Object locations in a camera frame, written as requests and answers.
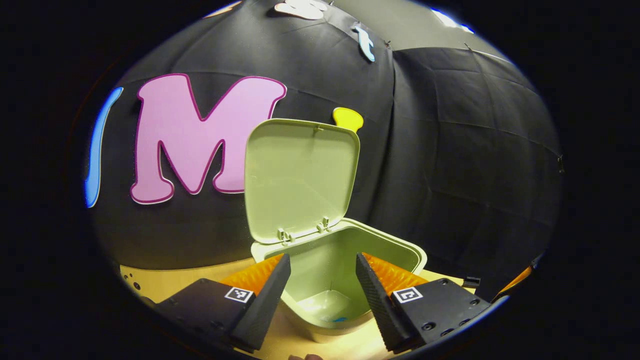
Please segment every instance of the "black fabric backdrop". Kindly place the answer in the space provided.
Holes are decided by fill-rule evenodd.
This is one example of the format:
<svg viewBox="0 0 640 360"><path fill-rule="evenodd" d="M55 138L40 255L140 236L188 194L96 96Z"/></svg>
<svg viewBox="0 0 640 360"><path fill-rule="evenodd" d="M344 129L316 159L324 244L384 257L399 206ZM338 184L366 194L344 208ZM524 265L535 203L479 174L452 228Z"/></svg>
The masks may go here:
<svg viewBox="0 0 640 360"><path fill-rule="evenodd" d="M346 217L421 246L427 268L486 279L491 297L542 253L557 216L560 149L540 96L512 64L466 49L391 51L364 24L329 6L324 19L273 11L277 0L243 1L202 19L141 59L115 86L102 143L97 236L120 264L193 268L250 257L242 194L217 192L218 151L203 190L190 195L164 154L171 200L129 195L140 111L137 91L169 73L189 75L200 113L230 85L266 76L287 86L273 117L333 124L332 110L364 117L360 161ZM358 24L376 61L358 48Z"/></svg>

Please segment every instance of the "orange textured pad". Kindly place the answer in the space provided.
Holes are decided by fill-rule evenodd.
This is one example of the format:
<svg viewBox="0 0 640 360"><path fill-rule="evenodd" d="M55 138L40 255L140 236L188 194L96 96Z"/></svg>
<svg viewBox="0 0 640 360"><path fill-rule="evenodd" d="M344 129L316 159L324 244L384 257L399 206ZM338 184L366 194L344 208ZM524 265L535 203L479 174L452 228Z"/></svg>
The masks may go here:
<svg viewBox="0 0 640 360"><path fill-rule="evenodd" d="M529 274L531 274L531 266L528 266L526 269L524 269L524 271L520 273L520 275L513 279L513 281L511 281L507 286L504 287L504 289L500 290L500 292L502 293L503 291L508 290L510 287L517 285L520 281L526 279Z"/></svg>
<svg viewBox="0 0 640 360"><path fill-rule="evenodd" d="M362 255L364 255L367 262L376 273L376 276L378 276L378 279L382 283L382 287L385 289L388 296L391 296L391 293L396 290L411 288L412 286L418 286L429 282L412 272L406 271L405 269L395 266L392 263L388 263L382 259L378 259L375 256L364 252Z"/></svg>
<svg viewBox="0 0 640 360"><path fill-rule="evenodd" d="M222 279L221 284L251 290L257 296L284 254L276 255Z"/></svg>

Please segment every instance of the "lid hinge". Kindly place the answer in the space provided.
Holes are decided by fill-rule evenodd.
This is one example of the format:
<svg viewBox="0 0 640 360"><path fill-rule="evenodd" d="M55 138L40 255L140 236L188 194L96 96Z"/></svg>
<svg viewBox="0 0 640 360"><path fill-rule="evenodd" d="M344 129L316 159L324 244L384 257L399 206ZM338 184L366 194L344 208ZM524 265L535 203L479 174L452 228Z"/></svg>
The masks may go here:
<svg viewBox="0 0 640 360"><path fill-rule="evenodd" d="M318 229L319 233L322 233L324 231L331 231L331 228L329 227L329 217L324 217L322 219L322 223L316 225L316 229Z"/></svg>
<svg viewBox="0 0 640 360"><path fill-rule="evenodd" d="M288 233L287 231L284 231L284 229L279 228L278 239L282 241L283 246L289 246L289 243L293 242L296 238L292 234Z"/></svg>

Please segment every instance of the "green plastic bin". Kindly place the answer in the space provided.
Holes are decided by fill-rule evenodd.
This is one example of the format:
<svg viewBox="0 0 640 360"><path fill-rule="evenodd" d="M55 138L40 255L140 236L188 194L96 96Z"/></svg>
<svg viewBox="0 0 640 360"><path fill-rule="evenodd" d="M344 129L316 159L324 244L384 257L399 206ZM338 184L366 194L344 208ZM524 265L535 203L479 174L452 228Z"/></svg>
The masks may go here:
<svg viewBox="0 0 640 360"><path fill-rule="evenodd" d="M318 342L373 319L355 274L358 252L414 274L427 261L420 247L343 217L359 152L352 130L303 120L267 120L247 141L244 196L252 256L290 255L280 305Z"/></svg>

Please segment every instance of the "decorative letter cutout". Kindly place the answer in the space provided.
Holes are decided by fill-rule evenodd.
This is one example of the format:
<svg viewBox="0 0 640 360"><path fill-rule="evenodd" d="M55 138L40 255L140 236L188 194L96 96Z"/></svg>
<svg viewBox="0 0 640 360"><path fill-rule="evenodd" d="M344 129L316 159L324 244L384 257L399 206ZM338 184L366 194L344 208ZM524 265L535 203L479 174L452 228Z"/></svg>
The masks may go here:
<svg viewBox="0 0 640 360"><path fill-rule="evenodd" d="M315 0L285 0L284 3L276 4L273 8L277 12L295 15L307 20L322 19L322 12L327 9L324 3Z"/></svg>
<svg viewBox="0 0 640 360"><path fill-rule="evenodd" d="M244 151L249 134L270 119L287 93L279 81L250 76L233 84L206 118L200 116L189 77L160 76L138 92L142 101L136 135L136 182L131 197L155 204L173 196L173 184L162 176L160 151L190 194L202 189L213 156L223 145L222 167L213 178L219 192L244 191Z"/></svg>
<svg viewBox="0 0 640 360"><path fill-rule="evenodd" d="M373 56L371 49L369 48L370 46L373 47L373 42L369 38L369 34L358 26L356 26L354 30L358 32L358 42L360 43L360 50L362 50L362 53L367 57L367 59L369 59L369 61L376 61L376 58Z"/></svg>
<svg viewBox="0 0 640 360"><path fill-rule="evenodd" d="M84 180L84 198L86 199L86 207L92 208L98 201L100 193L100 156L102 154L102 134L104 134L104 124L107 122L107 116L112 105L118 100L122 94L122 88L114 89L107 101L102 106L98 119L93 128L93 136L91 137L91 150L89 150L89 174Z"/></svg>
<svg viewBox="0 0 640 360"><path fill-rule="evenodd" d="M364 124L364 119L357 111L347 108L335 108L333 109L333 119L335 124L344 127L345 129L353 130L354 133L358 131Z"/></svg>

